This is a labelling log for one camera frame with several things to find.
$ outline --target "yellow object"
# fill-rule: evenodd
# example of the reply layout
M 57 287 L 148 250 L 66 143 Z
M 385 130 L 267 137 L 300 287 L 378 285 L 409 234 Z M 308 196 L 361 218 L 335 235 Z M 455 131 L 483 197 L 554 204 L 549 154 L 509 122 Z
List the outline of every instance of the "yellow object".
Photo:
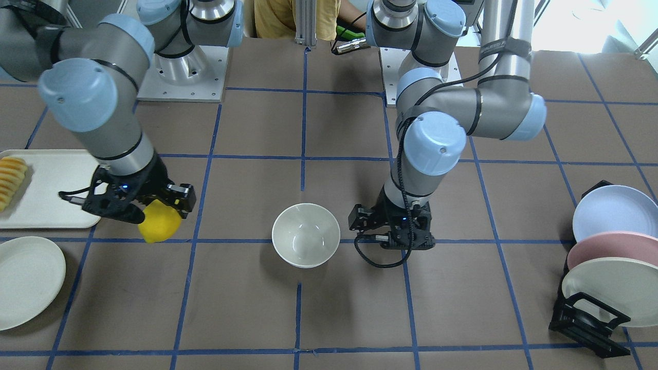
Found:
M 254 0 L 256 33 L 260 38 L 295 38 L 296 0 Z M 336 38 L 340 0 L 317 0 L 315 34 L 320 40 Z
M 178 212 L 159 200 L 154 200 L 144 209 L 144 222 L 137 225 L 147 243 L 163 242 L 171 238 L 180 227 Z
M 21 158 L 4 157 L 0 159 L 0 212 L 11 202 L 14 194 L 25 179 L 28 166 Z

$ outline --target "mustard t-shirt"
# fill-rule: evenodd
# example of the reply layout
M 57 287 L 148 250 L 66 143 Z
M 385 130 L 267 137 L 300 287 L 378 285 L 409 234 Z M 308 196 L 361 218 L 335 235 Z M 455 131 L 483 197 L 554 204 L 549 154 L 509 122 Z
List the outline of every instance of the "mustard t-shirt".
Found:
M 317 0 L 315 34 L 321 40 L 336 38 L 340 0 Z M 256 34 L 260 38 L 295 38 L 295 0 L 254 0 Z

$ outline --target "dish rack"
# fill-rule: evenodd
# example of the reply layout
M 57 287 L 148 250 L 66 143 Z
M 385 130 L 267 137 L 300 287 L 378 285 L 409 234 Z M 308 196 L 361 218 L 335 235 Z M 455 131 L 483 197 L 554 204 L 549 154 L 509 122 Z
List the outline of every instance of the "dish rack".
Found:
M 595 186 L 583 193 L 580 199 L 584 198 L 591 191 L 612 185 L 612 183 L 602 180 Z M 613 330 L 623 323 L 627 323 L 631 318 L 617 309 L 599 301 L 589 294 L 578 292 L 570 297 L 565 297 L 562 293 L 562 283 L 569 272 L 567 262 L 565 261 L 564 273 L 560 284 L 557 288 L 557 300 L 553 306 L 553 317 L 549 324 L 549 329 L 560 332 L 563 335 L 575 340 L 583 346 L 591 349 L 601 358 L 629 356 L 630 350 L 610 339 Z M 609 322 L 603 322 L 575 307 L 580 300 L 586 300 L 598 308 L 610 313 L 614 319 Z

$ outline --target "person's arm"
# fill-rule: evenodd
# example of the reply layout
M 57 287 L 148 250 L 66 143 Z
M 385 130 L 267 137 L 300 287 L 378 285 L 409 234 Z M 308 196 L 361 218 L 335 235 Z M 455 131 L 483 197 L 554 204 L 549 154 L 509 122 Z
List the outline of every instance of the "person's arm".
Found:
M 352 5 L 349 0 L 341 0 L 340 8 L 338 9 L 338 19 L 345 22 L 346 24 L 350 24 L 361 14 L 363 14 L 363 12 Z M 366 17 L 362 16 L 361 19 L 356 21 L 356 23 L 354 23 L 354 28 L 361 32 L 365 32 Z

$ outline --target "blue joint cap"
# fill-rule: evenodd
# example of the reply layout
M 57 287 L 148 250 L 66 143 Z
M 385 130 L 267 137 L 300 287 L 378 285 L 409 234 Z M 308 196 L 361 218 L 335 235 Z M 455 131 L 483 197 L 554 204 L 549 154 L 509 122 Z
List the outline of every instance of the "blue joint cap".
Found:
M 228 36 L 228 43 L 226 47 L 237 47 L 242 43 L 244 19 L 242 16 L 242 1 L 236 0 L 234 3 L 235 11 L 233 13 L 233 26 L 231 26 L 231 34 Z
M 139 46 L 144 50 L 146 54 L 146 59 L 149 61 L 149 66 L 151 66 L 151 60 L 153 59 L 153 52 L 155 51 L 155 40 L 151 32 L 144 26 L 142 23 L 139 23 L 138 20 L 127 16 L 125 14 L 110 14 L 103 18 L 101 23 L 112 24 L 113 26 L 119 27 L 124 30 L 127 34 L 131 35 L 132 38 L 137 41 Z
M 532 102 L 526 116 L 510 136 L 504 140 L 527 141 L 534 139 L 546 123 L 546 103 L 540 95 L 532 94 Z
M 405 156 L 416 170 L 439 176 L 459 162 L 466 132 L 457 119 L 443 112 L 426 112 L 414 120 L 405 135 Z
M 0 81 L 20 82 L 14 76 L 10 75 L 2 66 L 0 66 Z
M 428 0 L 425 14 L 430 23 L 448 36 L 458 38 L 464 32 L 466 14 L 451 0 Z
M 139 0 L 137 14 L 145 26 L 156 24 L 176 11 L 181 0 Z
M 439 72 L 427 67 L 414 68 L 409 72 L 402 75 L 400 81 L 397 82 L 397 96 L 396 98 L 400 99 L 400 94 L 405 91 L 406 88 L 411 86 L 411 84 L 423 80 L 425 78 L 435 78 L 441 80 L 441 75 Z
M 83 58 L 55 63 L 39 77 L 38 90 L 57 122 L 73 132 L 103 126 L 118 99 L 112 76 L 100 64 Z
M 374 24 L 374 19 L 372 19 L 372 4 L 374 0 L 368 0 L 368 7 L 366 8 L 366 43 L 370 46 L 377 46 L 377 42 L 374 39 L 374 33 L 372 32 L 372 27 Z

